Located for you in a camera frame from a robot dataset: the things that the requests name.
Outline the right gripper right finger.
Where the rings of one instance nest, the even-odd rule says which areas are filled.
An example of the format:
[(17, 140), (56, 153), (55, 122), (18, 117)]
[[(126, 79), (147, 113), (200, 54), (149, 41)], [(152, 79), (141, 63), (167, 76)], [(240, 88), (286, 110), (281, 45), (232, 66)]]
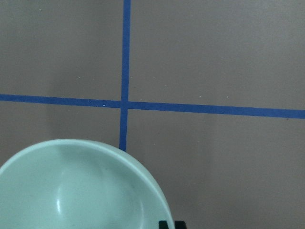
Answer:
[(175, 229), (187, 229), (185, 221), (175, 221), (174, 226)]

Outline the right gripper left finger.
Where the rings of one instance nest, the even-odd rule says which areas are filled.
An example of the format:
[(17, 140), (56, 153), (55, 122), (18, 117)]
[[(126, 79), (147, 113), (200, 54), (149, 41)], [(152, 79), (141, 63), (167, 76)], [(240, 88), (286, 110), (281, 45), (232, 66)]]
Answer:
[(159, 221), (159, 229), (169, 229), (168, 223), (166, 220)]

